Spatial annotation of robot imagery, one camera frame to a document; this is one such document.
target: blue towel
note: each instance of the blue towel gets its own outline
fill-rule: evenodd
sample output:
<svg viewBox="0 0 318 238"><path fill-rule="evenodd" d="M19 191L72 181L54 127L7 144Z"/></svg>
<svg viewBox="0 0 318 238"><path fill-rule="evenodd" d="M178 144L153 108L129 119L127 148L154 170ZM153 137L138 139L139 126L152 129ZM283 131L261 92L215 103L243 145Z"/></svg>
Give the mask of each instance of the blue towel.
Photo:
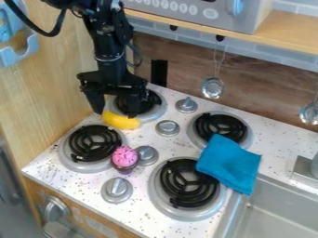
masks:
<svg viewBox="0 0 318 238"><path fill-rule="evenodd" d="M231 139L216 134L207 143L196 169L238 192L251 195L260 157L242 149Z"/></svg>

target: wooden panel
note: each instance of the wooden panel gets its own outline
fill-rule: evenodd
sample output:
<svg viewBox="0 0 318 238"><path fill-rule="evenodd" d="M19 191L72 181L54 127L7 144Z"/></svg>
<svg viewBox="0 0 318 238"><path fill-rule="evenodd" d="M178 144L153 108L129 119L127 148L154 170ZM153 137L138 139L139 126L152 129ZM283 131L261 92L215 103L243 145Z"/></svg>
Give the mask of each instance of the wooden panel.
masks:
<svg viewBox="0 0 318 238"><path fill-rule="evenodd" d="M134 42L144 55L138 76L150 79L151 59L168 60L168 87L202 97L200 86L214 72L212 49L144 33ZM217 103L318 131L298 119L300 107L314 98L318 73L228 53L220 78L226 91Z"/></svg>
<svg viewBox="0 0 318 238"><path fill-rule="evenodd" d="M31 18L50 30L58 10L26 1ZM13 41L22 47L21 35ZM40 50L0 68L0 122L19 168L91 113L76 74L96 68L84 24L68 14L60 35L39 36Z"/></svg>
<svg viewBox="0 0 318 238"><path fill-rule="evenodd" d="M109 221L108 219L103 218L100 215L98 215L98 214L80 206L79 204L65 198L64 196L60 195L59 193L51 191L47 187L44 187L44 186L30 180L29 178L25 178L25 180L27 182L27 188L29 188L29 191L32 191L32 198L36 204L45 205L45 199L43 197L43 194L52 195L52 196L55 196L57 198L60 198L61 201L71 209L71 211L74 209L77 211L75 216L73 216L73 214L70 215L70 221L73 224L75 224L75 225L85 229L86 231L96 235L97 237L106 237L106 236L103 235L102 233L92 229L90 226L88 226L86 223L86 217L93 218L94 220L96 220L97 222L106 226L107 228L115 231L118 235L118 238L137 238L137 237L139 237L136 234L124 229L123 227L120 227L117 224Z"/></svg>
<svg viewBox="0 0 318 238"><path fill-rule="evenodd" d="M318 18L274 10L253 35L175 20L127 9L126 14L144 20L180 26L204 33L215 33L268 46L318 55Z"/></svg>

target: white countertop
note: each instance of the white countertop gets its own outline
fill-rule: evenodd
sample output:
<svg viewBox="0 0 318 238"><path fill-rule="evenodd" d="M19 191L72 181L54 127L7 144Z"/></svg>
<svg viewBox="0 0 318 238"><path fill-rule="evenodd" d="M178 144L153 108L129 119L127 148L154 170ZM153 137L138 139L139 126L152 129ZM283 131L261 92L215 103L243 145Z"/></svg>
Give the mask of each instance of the white countertop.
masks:
<svg viewBox="0 0 318 238"><path fill-rule="evenodd" d="M121 176L115 169L95 174L78 174L65 168L58 158L58 141L25 166L22 169L23 175L142 237L210 238L213 237L219 224L224 206L212 218L197 222L177 221L163 215L152 205L147 194L147 181L152 170L164 160L178 156L199 156L200 150L192 145L186 135L186 125L196 114L224 111L238 115L252 127L254 139L248 150L262 154L259 173L309 192L318 193L290 179L297 156L312 158L317 152L317 133L196 97L192 99L198 103L198 111L191 114L181 113L175 109L175 103L188 95L160 86L149 85L149 88L166 98L168 102L166 114L139 129L124 131L124 134L129 146L136 148L141 145L151 145L160 153L160 159L155 165L138 166L131 175L123 176L134 187L134 193L128 201L112 205L101 198L100 188L103 183ZM180 133L173 138L158 136L154 127L161 120L176 121L181 127ZM98 122L100 122L99 117L91 115L81 125ZM231 193L232 191L228 190L228 198Z"/></svg>

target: black coil burner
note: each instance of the black coil burner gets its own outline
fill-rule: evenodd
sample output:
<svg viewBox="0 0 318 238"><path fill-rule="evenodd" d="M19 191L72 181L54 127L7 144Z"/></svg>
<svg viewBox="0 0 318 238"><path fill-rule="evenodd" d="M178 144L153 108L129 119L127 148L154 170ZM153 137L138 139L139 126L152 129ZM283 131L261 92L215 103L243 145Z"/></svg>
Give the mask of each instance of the black coil burner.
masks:
<svg viewBox="0 0 318 238"><path fill-rule="evenodd" d="M168 161L160 172L161 185L175 208L206 205L216 194L219 182L196 171L195 165L195 160L178 159Z"/></svg>
<svg viewBox="0 0 318 238"><path fill-rule="evenodd" d="M69 145L74 162L95 162L110 156L122 139L107 126L82 126L70 135Z"/></svg>
<svg viewBox="0 0 318 238"><path fill-rule="evenodd" d="M129 97L126 96L118 96L115 99L116 106L123 114L128 114L128 101ZM138 114L146 113L150 111L154 105L161 105L162 103L160 97L155 92L149 90L148 99L140 103Z"/></svg>
<svg viewBox="0 0 318 238"><path fill-rule="evenodd" d="M195 120L195 131L198 136L208 142L214 134L220 134L235 142L241 142L247 133L239 119L225 114L204 113Z"/></svg>

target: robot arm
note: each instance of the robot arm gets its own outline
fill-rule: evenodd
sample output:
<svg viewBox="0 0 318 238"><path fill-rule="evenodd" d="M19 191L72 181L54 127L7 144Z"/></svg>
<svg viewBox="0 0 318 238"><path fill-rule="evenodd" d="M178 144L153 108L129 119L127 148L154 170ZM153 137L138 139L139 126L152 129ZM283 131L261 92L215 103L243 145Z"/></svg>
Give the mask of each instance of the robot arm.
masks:
<svg viewBox="0 0 318 238"><path fill-rule="evenodd" d="M104 94L111 94L128 97L128 117L138 114L140 102L148 98L147 81L130 73L126 67L126 46L132 38L133 27L126 19L123 3L119 0L45 0L61 9L56 26L46 33L33 24L13 0L5 2L26 25L49 37L60 32L67 9L76 11L93 40L94 57L99 66L97 71L77 74L80 88L93 111L102 114Z"/></svg>

